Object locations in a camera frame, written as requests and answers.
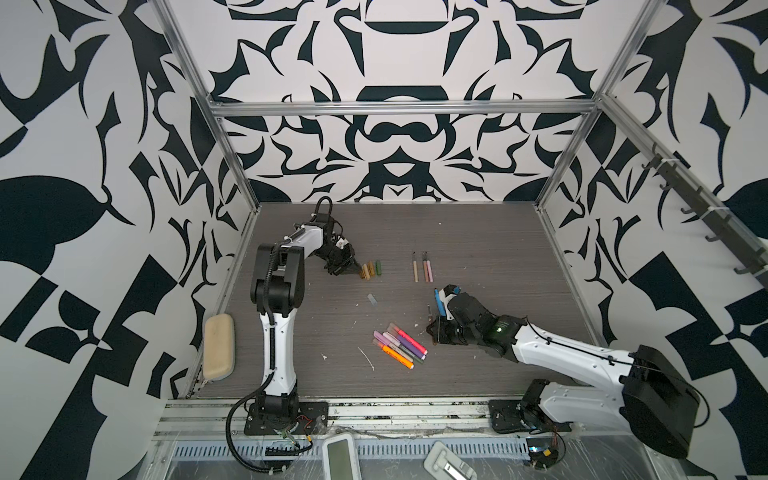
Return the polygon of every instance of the side wall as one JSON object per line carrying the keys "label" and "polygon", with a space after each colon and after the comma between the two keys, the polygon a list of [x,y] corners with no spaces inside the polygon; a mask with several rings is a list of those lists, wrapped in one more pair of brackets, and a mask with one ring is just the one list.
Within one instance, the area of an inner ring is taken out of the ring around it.
{"label": "side wall", "polygon": [[[643,4],[169,1],[225,103],[591,98]],[[229,118],[225,128],[259,200],[535,200],[577,117]]]}
{"label": "side wall", "polygon": [[[672,0],[616,90],[763,239],[767,25],[765,2]],[[547,204],[557,241],[606,342],[661,350],[709,400],[687,472],[766,475],[768,292],[646,162],[603,115]]]}
{"label": "side wall", "polygon": [[145,0],[0,7],[3,478],[120,478],[248,209]]}

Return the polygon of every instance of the beige case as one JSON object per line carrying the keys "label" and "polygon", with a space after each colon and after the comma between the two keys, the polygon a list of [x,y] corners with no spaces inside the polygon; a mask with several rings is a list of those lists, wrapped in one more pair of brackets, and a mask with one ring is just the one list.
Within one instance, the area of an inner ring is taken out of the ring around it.
{"label": "beige case", "polygon": [[235,368],[235,323],[226,313],[212,316],[203,326],[203,378],[227,378]]}

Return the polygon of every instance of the wood grain surface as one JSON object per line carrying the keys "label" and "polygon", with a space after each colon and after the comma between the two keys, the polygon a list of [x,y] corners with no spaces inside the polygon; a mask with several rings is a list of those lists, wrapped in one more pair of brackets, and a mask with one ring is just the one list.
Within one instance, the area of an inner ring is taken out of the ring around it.
{"label": "wood grain surface", "polygon": [[[227,307],[235,321],[235,370],[203,387],[200,398],[239,398],[260,384],[263,335],[249,294],[256,248],[292,233],[293,224],[308,221],[313,209],[263,205]],[[330,276],[321,259],[306,259],[293,355],[301,396],[517,395],[537,378],[572,383],[551,370],[493,359],[477,346],[433,346],[424,331],[427,305],[437,311],[433,289],[454,283],[496,314],[527,315],[542,328],[590,342],[531,204],[338,204],[333,216],[357,260],[381,260],[383,275],[368,281]],[[424,282],[423,250],[434,283]],[[418,283],[412,251],[419,260]],[[378,306],[368,301],[369,293]],[[408,370],[371,345],[373,330],[383,332],[390,322],[427,348],[423,365]]]}

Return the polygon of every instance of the patterned wall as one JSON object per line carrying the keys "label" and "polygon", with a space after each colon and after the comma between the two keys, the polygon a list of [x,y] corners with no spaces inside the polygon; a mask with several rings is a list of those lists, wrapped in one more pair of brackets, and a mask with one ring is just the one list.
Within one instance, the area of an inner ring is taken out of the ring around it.
{"label": "patterned wall", "polygon": [[[171,3],[222,102],[590,98],[642,5]],[[576,117],[230,118],[227,130],[260,200],[534,200]]]}
{"label": "patterned wall", "polygon": [[3,478],[118,478],[248,209],[145,0],[0,6]]}
{"label": "patterned wall", "polygon": [[[760,1],[671,0],[617,90],[763,238],[767,19]],[[709,400],[687,473],[768,475],[768,292],[646,161],[602,116],[547,205],[557,240],[605,340],[661,350]]]}

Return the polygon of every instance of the white digital device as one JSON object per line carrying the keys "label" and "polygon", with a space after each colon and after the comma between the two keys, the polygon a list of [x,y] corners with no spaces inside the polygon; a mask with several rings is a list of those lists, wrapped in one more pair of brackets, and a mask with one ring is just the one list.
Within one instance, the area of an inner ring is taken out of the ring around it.
{"label": "white digital device", "polygon": [[323,471],[326,480],[361,480],[355,439],[349,433],[323,441]]}

